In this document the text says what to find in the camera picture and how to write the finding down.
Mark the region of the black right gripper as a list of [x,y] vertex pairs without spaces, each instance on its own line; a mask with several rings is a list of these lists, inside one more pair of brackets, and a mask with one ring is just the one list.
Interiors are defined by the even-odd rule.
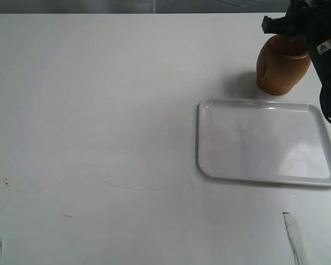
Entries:
[[264,16],[261,24],[262,30],[264,34],[296,36],[304,32],[319,4],[320,1],[290,1],[284,17]]

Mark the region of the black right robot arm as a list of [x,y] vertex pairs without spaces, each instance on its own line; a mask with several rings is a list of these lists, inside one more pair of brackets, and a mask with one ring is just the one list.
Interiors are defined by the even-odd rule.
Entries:
[[331,124],[331,1],[291,1],[284,17],[265,16],[265,34],[303,37],[322,84],[319,103]]

